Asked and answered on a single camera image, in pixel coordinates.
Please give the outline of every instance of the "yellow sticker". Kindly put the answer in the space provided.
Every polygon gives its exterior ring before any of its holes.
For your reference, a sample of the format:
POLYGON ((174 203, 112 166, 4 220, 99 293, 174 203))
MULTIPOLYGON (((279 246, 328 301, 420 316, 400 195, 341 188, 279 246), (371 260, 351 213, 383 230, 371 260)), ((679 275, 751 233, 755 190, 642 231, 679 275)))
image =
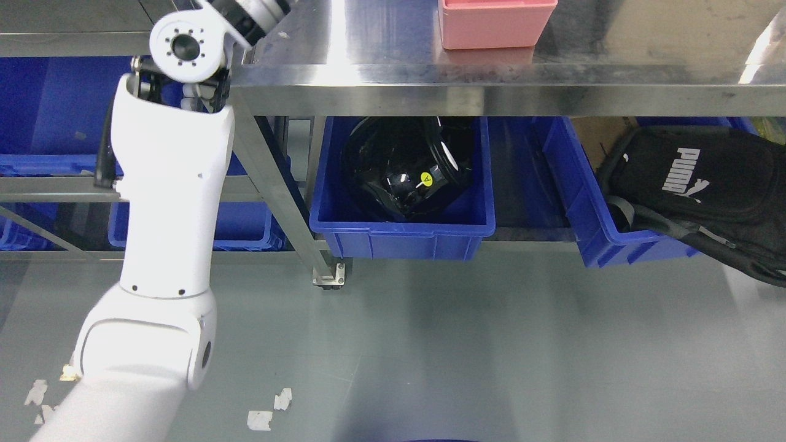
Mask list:
POLYGON ((425 184, 426 187, 431 187, 434 184, 434 179, 432 178, 432 174, 428 172, 421 173, 421 181, 425 184))

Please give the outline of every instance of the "black backpack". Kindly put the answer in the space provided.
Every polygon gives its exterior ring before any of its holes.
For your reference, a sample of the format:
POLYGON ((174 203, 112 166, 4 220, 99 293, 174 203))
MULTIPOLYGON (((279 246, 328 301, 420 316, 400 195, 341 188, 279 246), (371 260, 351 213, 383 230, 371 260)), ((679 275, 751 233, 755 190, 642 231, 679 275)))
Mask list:
POLYGON ((598 181, 621 231, 666 234, 786 287, 786 147, 728 127, 642 127, 598 181))

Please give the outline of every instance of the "puma logo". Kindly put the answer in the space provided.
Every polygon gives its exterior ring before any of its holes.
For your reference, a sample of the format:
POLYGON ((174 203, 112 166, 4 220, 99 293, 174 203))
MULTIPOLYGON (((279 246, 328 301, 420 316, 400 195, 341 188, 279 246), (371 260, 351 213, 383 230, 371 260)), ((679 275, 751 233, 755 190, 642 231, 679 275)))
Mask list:
POLYGON ((706 189, 710 186, 710 182, 704 179, 697 179, 696 184, 693 185, 687 192, 685 193, 675 193, 675 195, 679 195, 680 197, 687 197, 695 202, 701 204, 701 200, 698 198, 694 198, 693 195, 701 192, 702 190, 706 189))
POLYGON ((706 189, 710 182, 705 179, 697 179, 696 184, 688 189, 688 184, 693 177, 693 171, 696 170, 696 162, 701 155, 701 149, 681 148, 677 149, 677 153, 680 154, 680 157, 671 164, 669 176, 666 177, 666 181, 663 183, 663 190, 680 197, 690 198, 701 204, 701 200, 694 198, 693 195, 706 189))

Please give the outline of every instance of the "cardboard box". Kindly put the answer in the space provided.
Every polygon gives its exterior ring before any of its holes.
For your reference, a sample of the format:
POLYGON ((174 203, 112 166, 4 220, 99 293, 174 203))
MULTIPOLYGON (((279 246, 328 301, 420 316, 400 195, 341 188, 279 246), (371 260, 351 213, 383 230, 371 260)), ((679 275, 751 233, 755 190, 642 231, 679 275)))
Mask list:
POLYGON ((603 164, 617 141, 638 127, 633 116, 583 116, 571 118, 571 122, 594 171, 603 164))
POLYGON ((625 0, 604 49, 618 63, 684 66, 744 63, 783 0, 625 0))

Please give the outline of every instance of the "pink plastic box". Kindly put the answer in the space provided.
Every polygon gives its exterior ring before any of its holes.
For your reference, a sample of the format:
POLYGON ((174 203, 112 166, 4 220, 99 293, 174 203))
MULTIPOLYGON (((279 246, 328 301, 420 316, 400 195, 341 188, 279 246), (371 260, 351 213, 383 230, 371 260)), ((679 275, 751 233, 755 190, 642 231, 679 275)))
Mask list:
POLYGON ((535 46, 557 0, 439 0, 445 49, 535 46))

